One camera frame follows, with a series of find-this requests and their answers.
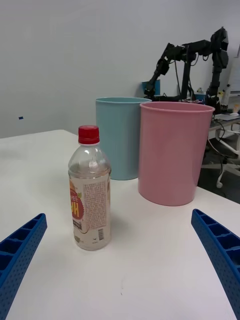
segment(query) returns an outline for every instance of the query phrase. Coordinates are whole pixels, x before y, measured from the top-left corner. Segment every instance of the desk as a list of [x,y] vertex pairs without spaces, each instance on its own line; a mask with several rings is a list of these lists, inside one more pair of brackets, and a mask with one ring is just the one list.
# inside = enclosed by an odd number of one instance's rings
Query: desk
[[0,140],[0,237],[46,214],[48,228],[7,320],[236,320],[191,226],[198,208],[240,235],[240,205],[197,188],[193,202],[161,206],[138,180],[111,181],[112,240],[84,251],[73,237],[63,130]]
[[[230,121],[221,120],[220,122],[226,130],[231,130],[232,125],[240,124],[240,118],[237,118],[235,120],[230,120]],[[215,132],[218,129],[222,129],[222,126],[219,123],[216,123],[216,122],[212,123],[211,122],[209,131],[208,131],[209,132],[208,139],[215,138]]]

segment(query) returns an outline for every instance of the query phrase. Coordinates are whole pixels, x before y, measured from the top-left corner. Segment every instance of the white wall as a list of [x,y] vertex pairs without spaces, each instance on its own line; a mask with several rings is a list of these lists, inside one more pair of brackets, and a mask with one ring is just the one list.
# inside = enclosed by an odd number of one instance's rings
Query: white wall
[[[239,12],[239,0],[2,0],[0,138],[95,123],[96,97],[135,95],[168,42],[209,40],[224,26],[235,56]],[[211,75],[200,57],[192,86],[206,89]],[[176,88],[172,64],[161,92]]]

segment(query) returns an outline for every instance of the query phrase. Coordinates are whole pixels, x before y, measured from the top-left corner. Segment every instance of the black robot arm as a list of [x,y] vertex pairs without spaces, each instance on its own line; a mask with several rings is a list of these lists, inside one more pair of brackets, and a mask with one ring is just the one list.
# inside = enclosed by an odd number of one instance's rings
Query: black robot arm
[[[153,77],[146,85],[144,91],[145,95],[153,101],[179,101],[186,99],[189,89],[191,63],[196,59],[197,54],[204,57],[208,57],[212,54],[212,81],[207,90],[206,104],[217,108],[216,101],[220,85],[220,73],[222,69],[226,68],[228,65],[227,47],[228,34],[223,27],[211,36],[210,41],[201,40],[185,43],[181,46],[174,46],[173,44],[168,43],[161,58],[157,62]],[[165,75],[168,72],[169,64],[172,60],[184,61],[181,92],[177,96],[154,96],[155,83],[160,75]]]

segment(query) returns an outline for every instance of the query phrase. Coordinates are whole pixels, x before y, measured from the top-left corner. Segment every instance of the floor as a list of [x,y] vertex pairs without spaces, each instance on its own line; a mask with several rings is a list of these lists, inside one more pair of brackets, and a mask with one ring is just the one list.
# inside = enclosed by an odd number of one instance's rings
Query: floor
[[[227,139],[224,139],[224,141],[235,148],[237,138],[237,136],[231,136]],[[217,150],[230,156],[234,155],[232,152],[229,152],[228,149],[225,148],[221,143],[216,141],[216,139],[211,139],[211,142]],[[203,164],[209,163],[220,163],[219,156],[211,149],[205,153],[203,160]],[[225,172],[221,179],[223,187],[218,189],[216,187],[216,183],[219,174],[219,169],[201,169],[198,186],[240,204],[240,177],[230,172]]]

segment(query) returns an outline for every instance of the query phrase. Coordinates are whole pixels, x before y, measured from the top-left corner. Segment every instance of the plastic bottle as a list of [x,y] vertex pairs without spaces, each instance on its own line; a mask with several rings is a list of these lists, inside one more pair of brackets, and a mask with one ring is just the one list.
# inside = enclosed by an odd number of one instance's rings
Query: plastic bottle
[[101,249],[111,239],[111,165],[99,147],[99,128],[78,128],[80,147],[68,164],[73,234],[85,250]]

